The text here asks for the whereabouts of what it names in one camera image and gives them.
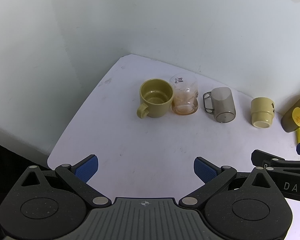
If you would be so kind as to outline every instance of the mug handle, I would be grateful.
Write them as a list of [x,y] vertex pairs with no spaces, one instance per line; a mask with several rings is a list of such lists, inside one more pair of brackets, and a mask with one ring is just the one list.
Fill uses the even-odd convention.
[[149,110],[147,108],[148,105],[146,103],[142,103],[137,109],[137,116],[141,119],[145,118],[149,113]]
[[208,114],[213,114],[214,109],[206,108],[206,104],[205,104],[205,99],[209,98],[210,95],[211,95],[211,91],[203,94],[203,96],[202,96],[202,97],[203,97],[203,107],[204,107],[204,110],[205,110]]

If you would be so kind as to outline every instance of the metal pin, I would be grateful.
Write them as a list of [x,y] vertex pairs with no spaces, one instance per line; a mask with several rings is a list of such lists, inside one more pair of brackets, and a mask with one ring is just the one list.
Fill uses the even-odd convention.
[[95,197],[92,202],[96,205],[104,205],[108,203],[108,199],[106,197]]
[[185,197],[182,199],[182,202],[185,205],[195,205],[197,204],[198,200],[194,197]]

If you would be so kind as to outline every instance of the mug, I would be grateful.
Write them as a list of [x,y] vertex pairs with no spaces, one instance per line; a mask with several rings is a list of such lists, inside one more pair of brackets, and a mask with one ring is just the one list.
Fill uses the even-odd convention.
[[198,82],[197,78],[189,73],[179,73],[170,78],[174,97],[172,110],[179,115],[193,114],[198,109]]
[[139,118],[161,117],[170,108],[173,100],[171,85],[162,79],[149,79],[140,87]]
[[[205,100],[211,98],[212,109],[206,108]],[[217,122],[231,122],[235,118],[235,107],[230,88],[221,87],[214,88],[211,92],[203,95],[204,110],[208,114],[213,114]]]
[[251,123],[254,127],[269,128],[274,118],[274,102],[269,98],[251,101]]

